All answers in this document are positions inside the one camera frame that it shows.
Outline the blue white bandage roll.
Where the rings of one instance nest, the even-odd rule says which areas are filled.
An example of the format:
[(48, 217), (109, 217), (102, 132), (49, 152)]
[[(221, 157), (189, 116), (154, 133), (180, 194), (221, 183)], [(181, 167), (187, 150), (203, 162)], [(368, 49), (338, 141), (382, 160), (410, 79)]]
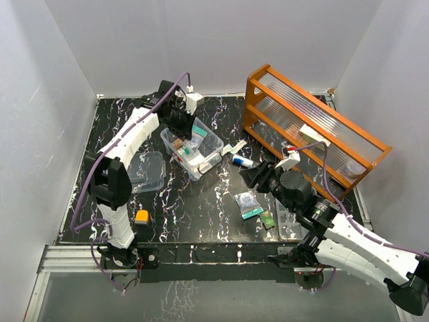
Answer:
[(253, 161), (251, 159), (245, 158), (238, 154), (232, 155), (232, 163), (236, 166), (244, 167), (247, 169), (255, 168), (259, 166), (259, 162)]

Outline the blue sachet pack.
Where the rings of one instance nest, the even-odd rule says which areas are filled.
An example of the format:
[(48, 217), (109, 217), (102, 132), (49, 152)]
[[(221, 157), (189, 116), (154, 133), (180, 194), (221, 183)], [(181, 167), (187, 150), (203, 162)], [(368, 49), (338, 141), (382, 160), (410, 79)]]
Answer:
[(205, 126), (205, 124), (196, 121), (194, 125), (192, 126), (192, 137), (190, 140), (185, 141), (186, 147), (190, 150), (197, 151), (201, 144), (203, 143), (204, 139), (208, 135), (208, 130)]
[(257, 201), (253, 191), (236, 194), (233, 196), (233, 198), (240, 208), (240, 213), (243, 220), (247, 220), (263, 213), (263, 208)]

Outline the clear plastic storage box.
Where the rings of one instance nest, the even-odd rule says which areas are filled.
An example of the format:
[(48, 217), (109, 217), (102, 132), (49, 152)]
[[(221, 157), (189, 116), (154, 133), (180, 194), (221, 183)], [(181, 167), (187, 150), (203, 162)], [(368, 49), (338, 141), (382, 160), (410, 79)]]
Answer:
[(199, 118), (192, 127), (191, 140), (182, 140), (168, 128), (161, 131), (166, 151), (188, 173), (190, 180), (198, 181), (222, 161), (224, 142)]

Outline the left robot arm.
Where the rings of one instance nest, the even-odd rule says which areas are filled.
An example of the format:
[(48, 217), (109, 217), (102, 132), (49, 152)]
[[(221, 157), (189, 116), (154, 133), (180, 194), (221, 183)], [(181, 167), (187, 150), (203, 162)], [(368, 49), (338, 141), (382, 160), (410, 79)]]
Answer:
[(201, 94), (188, 86), (167, 80), (158, 90), (142, 96), (125, 125), (98, 152), (87, 154), (90, 166), (86, 176), (86, 191), (99, 211), (101, 222), (107, 226), (107, 242), (117, 248), (115, 259), (125, 268), (137, 263), (138, 251), (131, 247), (134, 233), (128, 218), (127, 202), (131, 197), (131, 181), (127, 169), (140, 146), (161, 124), (181, 139), (192, 137), (195, 111), (204, 102)]

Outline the white gauze packet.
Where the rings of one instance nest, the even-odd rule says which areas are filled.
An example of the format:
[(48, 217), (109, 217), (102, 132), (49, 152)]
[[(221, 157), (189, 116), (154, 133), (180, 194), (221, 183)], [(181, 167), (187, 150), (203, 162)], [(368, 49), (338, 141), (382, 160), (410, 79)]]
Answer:
[(198, 163), (196, 167), (197, 173), (206, 174), (209, 170), (211, 170), (214, 166), (216, 166), (221, 160), (222, 160), (222, 157), (219, 153), (213, 153), (210, 156), (207, 156), (206, 158), (202, 159)]

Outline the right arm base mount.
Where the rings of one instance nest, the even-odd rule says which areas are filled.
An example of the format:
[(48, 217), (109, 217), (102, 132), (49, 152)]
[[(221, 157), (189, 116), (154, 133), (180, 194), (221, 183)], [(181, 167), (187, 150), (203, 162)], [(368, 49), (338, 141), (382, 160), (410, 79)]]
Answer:
[(316, 266), (314, 272), (322, 272), (325, 265), (321, 264), (316, 259), (316, 252), (319, 251), (318, 246), (323, 240), (323, 237), (318, 237), (314, 233), (308, 233), (296, 247), (287, 251), (285, 254), (268, 256), (266, 260), (274, 263), (278, 267), (280, 267), (281, 264), (290, 265), (297, 263), (307, 266)]

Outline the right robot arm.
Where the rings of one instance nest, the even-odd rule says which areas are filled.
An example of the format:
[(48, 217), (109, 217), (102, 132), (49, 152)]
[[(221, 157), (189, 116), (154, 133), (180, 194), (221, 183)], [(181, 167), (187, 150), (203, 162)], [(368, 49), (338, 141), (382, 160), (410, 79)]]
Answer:
[(277, 170), (265, 161), (241, 170), (241, 178), (259, 193), (271, 193), (307, 229), (288, 260), (307, 266), (339, 268), (380, 288), (404, 311), (421, 316), (428, 305), (428, 254), (396, 246), (359, 225), (315, 195), (296, 170)]

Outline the white bottle green label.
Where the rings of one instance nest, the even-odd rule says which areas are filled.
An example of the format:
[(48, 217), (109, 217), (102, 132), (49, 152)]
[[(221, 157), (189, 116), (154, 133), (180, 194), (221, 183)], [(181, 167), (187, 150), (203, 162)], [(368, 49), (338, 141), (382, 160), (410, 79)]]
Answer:
[(194, 152), (192, 150), (189, 150), (187, 147), (182, 146), (177, 150), (178, 154), (181, 158), (184, 158), (185, 160), (192, 159)]

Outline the brown bottle orange cap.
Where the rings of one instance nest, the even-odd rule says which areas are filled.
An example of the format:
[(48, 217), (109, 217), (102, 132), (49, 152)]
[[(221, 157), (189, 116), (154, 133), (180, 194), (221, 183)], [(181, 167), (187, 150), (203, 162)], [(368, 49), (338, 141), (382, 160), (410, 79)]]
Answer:
[(178, 138), (171, 143), (171, 146), (173, 150), (179, 150), (183, 147), (183, 140)]

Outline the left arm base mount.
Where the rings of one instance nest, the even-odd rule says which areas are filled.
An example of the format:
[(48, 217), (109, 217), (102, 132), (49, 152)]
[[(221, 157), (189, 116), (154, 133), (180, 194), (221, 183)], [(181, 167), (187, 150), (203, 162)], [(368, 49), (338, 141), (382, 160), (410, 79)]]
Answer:
[(108, 269), (153, 270), (159, 266), (159, 252), (156, 248), (138, 248), (131, 244), (127, 249), (111, 244), (97, 246), (101, 255), (101, 265)]

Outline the white medicine carton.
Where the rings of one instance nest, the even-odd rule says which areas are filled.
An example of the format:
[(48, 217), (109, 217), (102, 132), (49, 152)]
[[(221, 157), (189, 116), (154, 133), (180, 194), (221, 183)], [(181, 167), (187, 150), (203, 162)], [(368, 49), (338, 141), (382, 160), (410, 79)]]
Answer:
[(299, 138), (305, 142), (306, 144), (314, 144), (316, 142), (323, 142), (323, 144), (317, 144), (315, 145), (315, 148), (318, 148), (321, 151), (324, 151), (325, 148), (330, 147), (330, 142), (321, 136), (317, 131), (312, 129), (310, 126), (304, 124), (299, 130), (298, 130), (298, 136)]

